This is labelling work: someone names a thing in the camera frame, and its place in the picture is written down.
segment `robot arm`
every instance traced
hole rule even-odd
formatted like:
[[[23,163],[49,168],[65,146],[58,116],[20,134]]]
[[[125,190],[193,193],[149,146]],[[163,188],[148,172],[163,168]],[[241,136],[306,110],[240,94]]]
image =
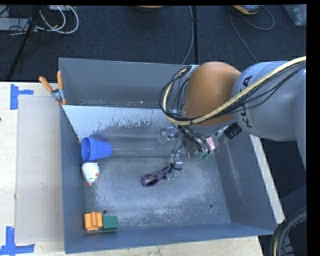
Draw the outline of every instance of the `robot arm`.
[[[177,95],[182,105],[170,108],[175,81],[185,74],[190,77]],[[242,73],[216,61],[191,75],[184,68],[163,88],[159,103],[198,153],[209,154],[207,139],[221,131],[246,130],[269,140],[297,141],[306,167],[306,57],[262,62]]]

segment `black cable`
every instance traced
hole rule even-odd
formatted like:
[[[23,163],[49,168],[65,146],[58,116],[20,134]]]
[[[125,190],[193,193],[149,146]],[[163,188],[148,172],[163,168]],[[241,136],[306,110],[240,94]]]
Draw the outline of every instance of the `black cable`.
[[[44,38],[44,35],[45,35],[45,30],[42,31],[42,35],[41,35],[41,38],[37,38],[36,36],[33,35],[33,33],[30,34],[30,38],[35,40],[37,43],[40,43],[42,45],[46,45],[50,42],[52,42],[52,39],[49,38],[48,40],[44,41],[43,38]]]
[[[296,253],[295,251],[288,251],[288,252],[285,252],[284,256],[287,256],[287,255],[302,256],[301,254]]]
[[[267,14],[269,14],[269,16],[271,17],[272,25],[271,25],[270,27],[263,28],[263,27],[255,26],[255,25],[253,25],[252,23],[250,23],[249,21],[247,21],[244,16],[241,16],[241,17],[242,17],[242,19],[243,19],[246,23],[248,23],[250,26],[254,27],[254,28],[257,29],[257,30],[262,30],[262,31],[272,30],[272,29],[274,28],[274,26],[275,26],[275,19],[274,19],[274,17],[272,16],[272,14],[271,14],[266,8],[261,7],[261,9],[263,9],[263,10],[264,10]]]
[[[182,110],[183,106],[184,106],[184,104],[182,103],[181,106],[179,107],[179,111],[178,111],[179,114],[181,113],[181,110]]]
[[[167,109],[167,110],[169,110],[170,96],[171,96],[171,93],[172,93],[172,91],[173,91],[173,89],[174,89],[174,86],[175,86],[175,83],[176,83],[177,80],[178,80],[178,79],[175,79],[175,80],[173,81],[173,84],[172,84],[172,86],[171,86],[171,89],[170,89],[170,91],[169,91],[169,93],[168,93],[168,98],[167,98],[167,101],[166,101],[166,109]]]
[[[204,139],[202,136],[199,136],[198,134],[196,134],[188,125],[185,126],[185,129],[187,129],[194,137],[196,137],[197,139],[201,140],[203,144],[205,144],[206,148],[208,149],[208,155],[210,154],[210,145],[207,142],[206,139]]]
[[[270,243],[269,243],[269,255],[274,256],[273,251],[275,247],[276,239],[278,238],[276,255],[282,256],[283,252],[285,252],[284,238],[290,231],[292,227],[294,227],[299,222],[305,220],[307,218],[307,209],[304,207],[299,209],[294,215],[285,220],[282,224],[278,225],[275,231],[272,234]]]
[[[276,254],[277,256],[283,256],[285,251],[286,251],[286,247],[285,247],[285,237],[288,235],[288,233],[290,232],[290,230],[296,226],[297,224],[305,221],[307,219],[307,209],[304,209],[303,211],[299,212],[298,214],[292,216],[291,218],[289,218],[284,226],[282,227],[280,233],[279,233],[279,239],[278,239],[278,244],[276,247]]]
[[[17,12],[17,7],[14,8],[14,7],[8,7],[8,14],[9,15],[14,15],[16,12]]]
[[[184,58],[184,61],[182,62],[182,65],[184,65],[191,53],[191,49],[194,45],[194,37],[195,37],[195,27],[194,27],[194,16],[193,16],[193,13],[192,13],[192,9],[191,9],[191,5],[188,6],[189,10],[190,10],[190,14],[191,14],[191,23],[192,23],[192,34],[191,34],[191,43],[190,43],[190,47],[189,47],[189,50],[188,50],[188,53],[187,55],[185,56]]]
[[[188,133],[185,132],[184,127],[181,125],[178,125],[178,127],[176,127],[189,141],[191,141],[194,145],[196,145],[197,149],[199,152],[203,152],[202,151],[202,147],[199,144],[199,142],[197,140],[195,140],[192,136],[190,136]]]
[[[176,156],[177,156],[177,153],[178,153],[179,149],[181,149],[181,148],[183,147],[183,145],[185,145],[186,141],[187,141],[187,138],[186,138],[186,137],[184,137],[184,139],[183,139],[183,141],[182,141],[181,145],[180,145],[180,146],[175,150],[175,153],[174,153],[173,163],[172,163],[171,167],[172,167],[173,169],[175,169],[175,170],[178,170],[178,171],[181,171],[181,170],[182,170],[182,168],[179,168],[179,169],[178,169],[178,168],[175,168],[175,164],[176,164]]]
[[[171,107],[171,111],[174,109],[174,107],[175,107],[175,103],[176,103],[176,101],[177,101],[177,98],[178,98],[178,95],[179,95],[179,91],[180,91],[180,86],[181,86],[181,78],[179,79],[179,85],[178,85],[178,89],[177,89],[177,94],[176,94],[176,96],[175,96],[175,98],[174,98],[174,101],[173,101],[173,103],[172,103],[172,107]],[[177,113],[178,113],[178,108],[179,108],[179,105],[177,104],[176,105],[176,111],[177,111]]]
[[[260,90],[263,86],[265,86],[266,84],[270,83],[270,81],[274,80],[275,78],[277,78],[278,76],[282,75],[284,72],[286,72],[288,69],[291,69],[291,68],[295,68],[296,66],[300,66],[300,65],[304,65],[305,62],[302,62],[302,63],[296,63],[290,67],[287,67],[286,69],[280,71],[280,72],[277,72],[276,74],[274,74],[273,76],[271,76],[270,78],[268,78],[268,80],[264,81],[263,83],[259,84],[256,88],[254,88],[253,90],[249,91],[246,95],[242,96],[240,99],[238,99],[236,102],[234,102],[232,105],[230,105],[228,108],[224,109],[223,111],[213,115],[212,117],[210,118],[207,118],[206,120],[210,120],[210,119],[213,119],[213,118],[217,118],[217,117],[220,117],[220,116],[224,116],[224,115],[228,115],[230,113],[235,113],[237,111],[240,111],[240,110],[236,110],[238,109],[239,107],[242,107],[244,104],[250,102],[250,101],[253,101],[253,100],[256,100],[262,96],[264,96],[266,93],[269,93],[273,90],[273,92],[262,102],[254,105],[254,106],[251,106],[250,108],[253,108],[253,107],[256,107],[258,105],[261,105],[262,103],[264,103],[267,99],[269,99],[271,97],[271,95],[273,95],[273,93],[280,87],[282,86],[288,79],[290,79],[292,76],[294,76],[295,74],[297,74],[298,72],[300,72],[303,68],[300,68],[300,69],[297,69],[295,72],[291,73],[290,75],[286,76],[281,82],[279,82],[276,86],[274,86],[273,88],[271,88],[270,90],[266,91],[266,92],[263,92],[259,95],[256,95],[255,97],[253,98],[250,98],[252,94],[254,94],[255,92],[257,92],[258,90]],[[170,81],[160,92],[159,94],[159,104],[160,104],[160,108],[162,109],[162,111],[169,117],[171,118],[174,118],[176,119],[177,121],[193,121],[197,118],[200,118],[201,116],[196,116],[196,117],[193,117],[193,118],[187,118],[187,117],[183,117],[180,113],[170,113],[168,111],[165,111],[162,107],[162,104],[161,104],[161,98],[162,98],[162,94],[163,92],[165,91],[165,89],[171,84],[172,81]]]
[[[16,69],[18,61],[21,58],[21,55],[25,50],[25,47],[26,47],[27,41],[29,39],[30,33],[32,32],[32,30],[33,30],[33,28],[35,26],[35,21],[37,20],[37,18],[39,16],[41,8],[42,8],[42,5],[35,5],[35,7],[33,8],[33,13],[32,13],[32,16],[31,16],[31,22],[29,22],[29,27],[28,27],[26,33],[24,34],[23,41],[22,41],[22,44],[21,44],[21,46],[19,48],[19,51],[18,51],[17,55],[15,56],[15,58],[13,60],[13,63],[11,65],[10,69],[9,69],[9,72],[7,73],[7,76],[5,78],[6,82],[9,82],[11,80],[11,77],[12,77],[12,75],[13,75],[15,69]]]
[[[6,10],[8,10],[8,7],[5,7],[2,11],[0,11],[0,16],[1,16],[2,14],[4,14],[4,13],[6,12]]]
[[[14,28],[14,27],[17,27],[17,28],[19,27],[19,28],[23,29],[21,26],[13,25],[13,26],[11,26],[11,27],[9,28],[9,32],[10,32],[11,29]],[[5,45],[2,49],[0,49],[0,53],[1,53],[2,51],[4,51],[5,49],[8,48],[8,46],[10,45],[10,43],[12,42],[12,40],[16,37],[16,33],[17,33],[17,32],[18,32],[18,31],[16,30],[15,33],[12,35],[12,38],[9,40],[9,42],[7,42],[6,45]]]
[[[187,68],[183,73],[180,73],[181,71],[177,72],[177,74],[174,75],[173,78],[161,89],[161,91],[160,91],[160,93],[159,93],[159,95],[158,95],[158,103],[159,103],[159,106],[160,106],[162,112],[164,112],[164,113],[165,113],[166,115],[168,115],[168,116],[177,116],[177,114],[175,114],[175,113],[170,113],[170,112],[168,112],[167,110],[164,109],[164,107],[162,106],[162,103],[161,103],[162,95],[163,95],[164,91],[165,91],[171,84],[172,84],[171,87],[173,87],[173,83],[174,83],[177,79],[183,77],[183,75],[185,75],[185,74],[190,70],[190,68],[191,68],[191,66],[190,66],[189,68]]]
[[[64,36],[67,34],[67,32],[68,32],[68,28],[69,28],[69,16],[68,15],[66,15],[65,16],[65,19],[66,19],[66,29],[65,29],[65,31],[64,31]]]
[[[178,99],[177,99],[177,102],[176,102],[176,110],[177,110],[178,115],[181,114],[181,113],[180,113],[180,112],[181,112],[181,108],[179,107],[179,105],[180,105],[181,93],[182,93],[184,87],[186,86],[186,84],[188,83],[188,81],[189,81],[189,78],[186,79],[186,80],[183,82],[180,90],[178,91],[178,95],[177,95],[177,96],[178,96]]]
[[[38,38],[35,38],[35,39],[34,39],[34,38],[32,37],[32,33],[30,34],[30,38],[31,38],[31,39],[34,39],[34,40],[37,42],[37,44],[36,44],[36,46],[34,47],[34,49],[32,49],[31,47],[29,47],[29,48],[30,48],[29,52],[27,52],[26,49],[23,51],[23,53],[22,53],[22,55],[21,55],[21,58],[20,58],[20,72],[22,72],[22,70],[23,70],[23,65],[24,65],[24,60],[25,60],[25,58],[28,58],[28,57],[32,56],[32,55],[38,50],[40,44],[44,45],[44,44],[47,44],[47,43],[50,42],[50,41],[43,41],[44,35],[45,35],[45,31],[42,32],[42,36],[41,36],[40,39],[38,39]]]
[[[229,19],[230,19],[230,22],[233,26],[233,29],[235,31],[235,33],[237,34],[237,36],[239,37],[239,39],[241,40],[243,46],[246,48],[246,50],[249,52],[249,54],[251,55],[251,57],[254,59],[254,61],[256,63],[259,63],[259,61],[256,59],[256,57],[253,55],[253,53],[250,51],[250,49],[248,48],[248,46],[246,45],[245,41],[242,39],[241,35],[239,34],[238,30],[236,29],[236,26],[232,20],[232,17],[231,17],[231,14],[230,14],[230,10],[228,9],[228,14],[229,14]]]
[[[192,6],[192,20],[193,20],[193,33],[194,33],[194,63],[196,65],[199,64],[199,58],[198,58],[198,32],[197,32],[197,7],[195,5]]]
[[[25,58],[27,58],[27,57],[32,56],[38,48],[39,48],[39,44],[38,44],[38,45],[34,48],[34,50],[31,51],[31,52],[28,52],[28,53],[27,53],[26,51],[24,51],[24,52],[22,53],[20,59],[23,60],[23,59],[25,59]],[[12,62],[13,62],[13,60],[5,61],[5,62],[0,62],[0,65],[2,65],[2,64],[7,64],[7,63],[12,63]]]

